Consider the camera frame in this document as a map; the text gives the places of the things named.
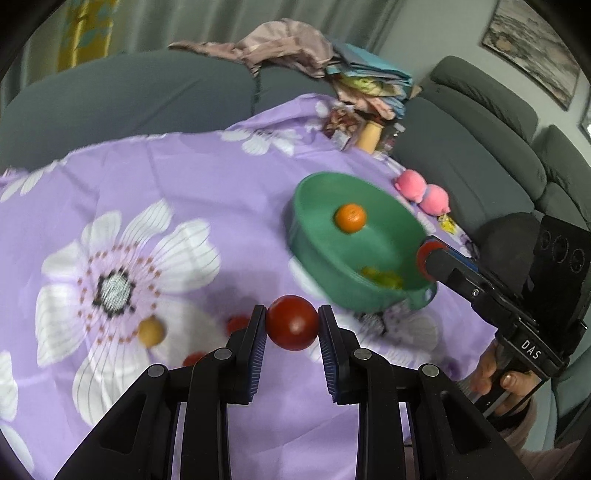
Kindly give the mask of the person right hand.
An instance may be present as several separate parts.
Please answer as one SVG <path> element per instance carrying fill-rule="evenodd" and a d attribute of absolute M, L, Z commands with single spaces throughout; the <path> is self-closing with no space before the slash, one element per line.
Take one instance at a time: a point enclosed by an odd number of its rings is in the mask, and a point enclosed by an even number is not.
<path fill-rule="evenodd" d="M 503 345 L 493 340 L 471 374 L 469 389 L 478 396 L 485 416 L 515 416 L 524 411 L 541 379 L 509 359 Z"/>

